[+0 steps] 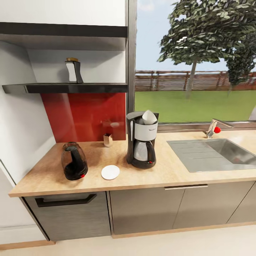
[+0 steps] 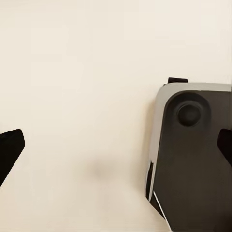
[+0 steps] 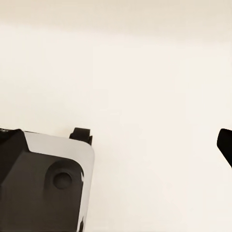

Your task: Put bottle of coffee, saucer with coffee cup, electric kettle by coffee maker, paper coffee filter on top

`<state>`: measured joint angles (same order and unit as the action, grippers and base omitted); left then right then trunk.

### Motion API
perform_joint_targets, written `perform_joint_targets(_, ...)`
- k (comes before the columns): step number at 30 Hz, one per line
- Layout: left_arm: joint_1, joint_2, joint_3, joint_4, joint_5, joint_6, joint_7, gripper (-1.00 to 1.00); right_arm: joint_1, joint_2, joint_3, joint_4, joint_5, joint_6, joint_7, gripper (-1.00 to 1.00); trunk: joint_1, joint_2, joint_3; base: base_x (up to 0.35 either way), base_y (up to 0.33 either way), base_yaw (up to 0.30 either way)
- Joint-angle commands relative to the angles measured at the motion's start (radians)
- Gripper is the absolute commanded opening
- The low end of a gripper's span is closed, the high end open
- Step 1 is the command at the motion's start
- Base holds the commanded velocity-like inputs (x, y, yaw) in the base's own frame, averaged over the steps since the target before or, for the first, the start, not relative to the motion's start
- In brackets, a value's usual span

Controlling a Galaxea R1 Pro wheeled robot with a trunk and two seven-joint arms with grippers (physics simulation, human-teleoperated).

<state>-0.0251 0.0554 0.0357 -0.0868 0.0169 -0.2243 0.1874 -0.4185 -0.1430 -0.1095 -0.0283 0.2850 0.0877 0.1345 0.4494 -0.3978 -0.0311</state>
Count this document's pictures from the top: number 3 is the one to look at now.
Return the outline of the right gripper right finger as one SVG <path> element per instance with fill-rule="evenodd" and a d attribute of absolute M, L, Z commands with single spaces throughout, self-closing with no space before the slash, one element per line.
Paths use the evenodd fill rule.
<path fill-rule="evenodd" d="M 220 129 L 217 138 L 217 146 L 232 167 L 232 130 Z"/>

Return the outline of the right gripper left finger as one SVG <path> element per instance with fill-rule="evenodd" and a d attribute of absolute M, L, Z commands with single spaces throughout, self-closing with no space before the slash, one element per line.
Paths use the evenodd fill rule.
<path fill-rule="evenodd" d="M 25 147 L 21 129 L 0 133 L 0 187 Z"/>

